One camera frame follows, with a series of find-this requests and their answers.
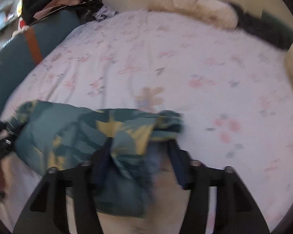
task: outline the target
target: white bedsheet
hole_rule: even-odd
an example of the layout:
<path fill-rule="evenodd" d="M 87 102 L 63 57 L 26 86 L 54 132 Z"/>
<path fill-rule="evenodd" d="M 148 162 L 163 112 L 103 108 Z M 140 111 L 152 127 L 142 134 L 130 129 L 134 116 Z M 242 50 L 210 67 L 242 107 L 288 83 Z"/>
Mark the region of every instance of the white bedsheet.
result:
<path fill-rule="evenodd" d="M 293 203 L 293 93 L 284 55 L 239 30 L 127 12 L 75 29 L 15 90 L 2 119 L 36 98 L 94 110 L 180 112 L 181 147 L 209 167 L 233 166 L 272 230 Z M 179 232 L 188 192 L 176 184 L 169 161 L 163 164 L 146 219 L 100 214 L 105 233 Z M 15 156 L 5 166 L 13 225 L 39 177 Z M 207 233 L 213 219 L 211 211 Z"/>

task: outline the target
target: crumpled clothing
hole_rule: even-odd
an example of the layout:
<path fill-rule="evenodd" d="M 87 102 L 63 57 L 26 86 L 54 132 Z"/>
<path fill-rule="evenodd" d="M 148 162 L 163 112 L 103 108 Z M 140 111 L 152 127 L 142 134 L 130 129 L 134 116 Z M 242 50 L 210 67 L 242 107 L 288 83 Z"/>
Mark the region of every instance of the crumpled clothing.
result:
<path fill-rule="evenodd" d="M 34 18 L 39 20 L 41 18 L 43 18 L 44 16 L 48 15 L 50 12 L 52 12 L 52 10 L 58 6 L 61 5 L 68 5 L 68 6 L 72 6 L 72 5 L 77 5 L 79 3 L 81 3 L 83 0 L 52 0 L 51 2 L 49 2 L 41 11 L 38 11 L 35 13 Z"/>
<path fill-rule="evenodd" d="M 152 183 L 161 159 L 159 142 L 175 139 L 181 131 L 180 114 L 158 114 L 137 109 L 92 111 L 72 105 L 31 101 L 22 104 L 9 121 L 22 126 L 16 154 L 43 176 L 91 159 L 107 137 L 113 138 L 113 165 L 94 199 L 97 210 L 118 216 L 144 216 L 152 199 Z"/>
<path fill-rule="evenodd" d="M 108 18 L 114 17 L 117 15 L 117 11 L 113 11 L 109 6 L 103 5 L 102 8 L 93 14 L 95 21 L 101 22 Z"/>

